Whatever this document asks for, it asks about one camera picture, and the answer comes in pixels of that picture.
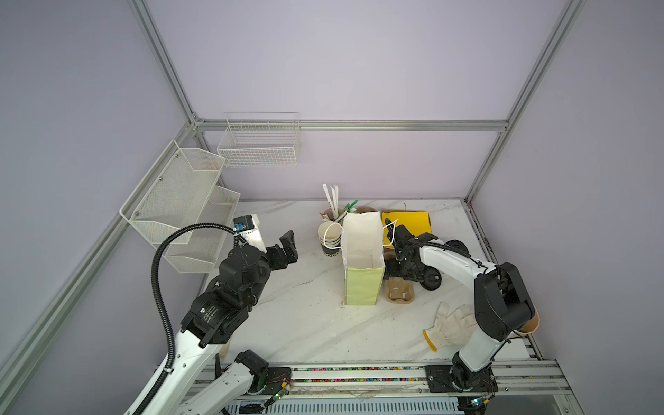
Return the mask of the white and green paper bag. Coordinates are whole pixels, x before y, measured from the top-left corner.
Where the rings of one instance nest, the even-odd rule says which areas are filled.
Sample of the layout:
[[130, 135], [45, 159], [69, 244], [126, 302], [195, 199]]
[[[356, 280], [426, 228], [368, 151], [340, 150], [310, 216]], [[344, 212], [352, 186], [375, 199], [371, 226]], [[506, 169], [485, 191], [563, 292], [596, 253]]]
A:
[[374, 306], [378, 301], [386, 264], [381, 212], [349, 213], [342, 224], [344, 302], [347, 306]]

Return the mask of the single brown pulp cup carrier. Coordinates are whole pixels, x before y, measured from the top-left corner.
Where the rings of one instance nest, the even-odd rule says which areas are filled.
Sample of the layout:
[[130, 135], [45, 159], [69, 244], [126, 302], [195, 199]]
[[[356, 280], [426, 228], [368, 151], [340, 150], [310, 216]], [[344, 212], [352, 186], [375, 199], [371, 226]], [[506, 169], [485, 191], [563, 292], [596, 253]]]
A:
[[393, 304], [411, 304], [415, 297], [413, 283], [392, 275], [396, 255], [393, 251], [385, 252], [384, 260], [386, 268], [383, 276], [382, 290], [385, 298]]

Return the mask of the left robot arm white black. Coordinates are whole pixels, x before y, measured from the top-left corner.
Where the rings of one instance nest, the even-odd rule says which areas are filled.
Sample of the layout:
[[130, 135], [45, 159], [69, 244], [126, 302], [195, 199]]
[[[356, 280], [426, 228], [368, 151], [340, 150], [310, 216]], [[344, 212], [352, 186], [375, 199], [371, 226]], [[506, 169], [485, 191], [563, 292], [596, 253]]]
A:
[[[218, 229], [238, 241], [219, 267], [219, 274], [197, 297], [179, 330], [174, 330], [159, 281], [160, 261], [178, 237], [198, 229]], [[218, 354], [235, 330], [247, 321], [273, 271], [297, 263], [292, 230], [277, 245], [260, 248], [254, 231], [239, 232], [229, 226], [200, 223], [175, 231], [159, 246], [150, 266], [150, 284], [167, 342], [167, 354], [144, 389], [128, 409], [130, 414], [175, 414], [208, 360]]]

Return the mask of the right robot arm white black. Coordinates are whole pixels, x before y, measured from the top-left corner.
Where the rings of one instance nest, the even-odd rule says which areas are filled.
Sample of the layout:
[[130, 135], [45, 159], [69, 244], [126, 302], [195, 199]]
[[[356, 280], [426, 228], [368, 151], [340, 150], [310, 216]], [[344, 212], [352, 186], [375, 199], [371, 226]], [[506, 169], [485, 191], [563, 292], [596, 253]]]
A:
[[442, 242], [431, 233], [415, 236], [404, 225], [385, 223], [395, 254], [386, 263], [385, 279], [417, 282], [434, 292], [450, 277], [473, 292], [471, 305], [451, 310], [449, 304], [439, 304], [432, 327], [423, 332], [433, 351], [460, 348], [451, 366], [432, 380], [455, 392], [492, 390], [496, 355], [537, 314], [518, 268], [475, 259], [459, 240]]

